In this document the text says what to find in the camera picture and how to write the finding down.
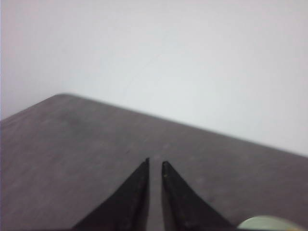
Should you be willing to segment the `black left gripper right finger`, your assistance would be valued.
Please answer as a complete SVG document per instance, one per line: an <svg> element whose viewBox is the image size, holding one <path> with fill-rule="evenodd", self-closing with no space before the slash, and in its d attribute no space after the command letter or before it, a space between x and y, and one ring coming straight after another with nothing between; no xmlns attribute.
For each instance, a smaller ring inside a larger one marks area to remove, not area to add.
<svg viewBox="0 0 308 231"><path fill-rule="evenodd" d="M206 203L168 162L162 163L162 185L177 230L236 230Z"/></svg>

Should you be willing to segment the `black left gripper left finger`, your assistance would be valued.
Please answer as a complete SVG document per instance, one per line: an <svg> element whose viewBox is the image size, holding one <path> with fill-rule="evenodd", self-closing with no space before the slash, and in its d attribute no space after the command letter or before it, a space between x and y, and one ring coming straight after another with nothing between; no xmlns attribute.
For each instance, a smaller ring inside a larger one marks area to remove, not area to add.
<svg viewBox="0 0 308 231"><path fill-rule="evenodd" d="M147 204L150 160L146 158L119 188L73 230L134 230Z"/></svg>

